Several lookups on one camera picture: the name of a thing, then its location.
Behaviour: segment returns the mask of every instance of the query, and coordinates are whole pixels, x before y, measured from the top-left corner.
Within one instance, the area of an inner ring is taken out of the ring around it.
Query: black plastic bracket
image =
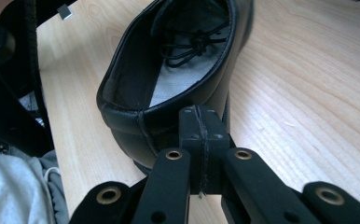
[[[222,195],[228,223],[360,223],[350,194],[325,182],[290,189],[258,154],[234,146],[211,108],[179,113],[180,148],[162,150],[150,176],[131,188],[92,189],[71,223],[187,223],[189,194],[201,192]]]

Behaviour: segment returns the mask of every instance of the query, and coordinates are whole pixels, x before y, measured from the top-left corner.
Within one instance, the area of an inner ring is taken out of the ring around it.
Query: wooden table
[[[78,0],[37,29],[41,78],[69,213],[94,186],[143,178],[95,103],[121,35],[150,0]],[[230,83],[231,135],[288,186],[323,180],[360,200],[360,2],[257,0]],[[224,223],[218,196],[190,223]]]

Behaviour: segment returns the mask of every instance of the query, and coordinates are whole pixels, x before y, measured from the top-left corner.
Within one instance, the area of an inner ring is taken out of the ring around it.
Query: black shoelace
[[[166,60],[166,64],[171,68],[180,67],[181,65],[188,63],[195,56],[201,56],[205,51],[206,47],[216,43],[225,42],[226,38],[211,39],[210,36],[218,33],[221,29],[228,26],[228,22],[224,22],[219,26],[215,27],[213,30],[208,32],[203,32],[201,30],[195,33],[188,33],[182,31],[167,31],[171,35],[183,35],[189,36],[189,44],[164,44],[160,47],[159,53]],[[183,53],[177,55],[172,55],[174,49],[189,49]]]

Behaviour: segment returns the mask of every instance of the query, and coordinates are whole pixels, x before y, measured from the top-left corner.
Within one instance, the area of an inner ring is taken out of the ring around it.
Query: gray cloth
[[[58,169],[46,174],[57,166],[53,151],[28,161],[0,156],[0,223],[68,223]]]
[[[61,174],[59,173],[55,151],[52,150],[44,155],[40,158],[40,162],[44,169],[45,179],[48,182],[55,220],[58,224],[67,224],[69,223],[69,213],[64,199]]]

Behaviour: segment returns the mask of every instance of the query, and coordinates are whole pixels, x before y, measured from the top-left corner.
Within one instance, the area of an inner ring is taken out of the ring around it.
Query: shoe upper
[[[129,157],[152,168],[161,150],[178,147],[183,107],[208,105],[223,115],[252,10],[252,0],[156,0],[133,20],[97,93]]]

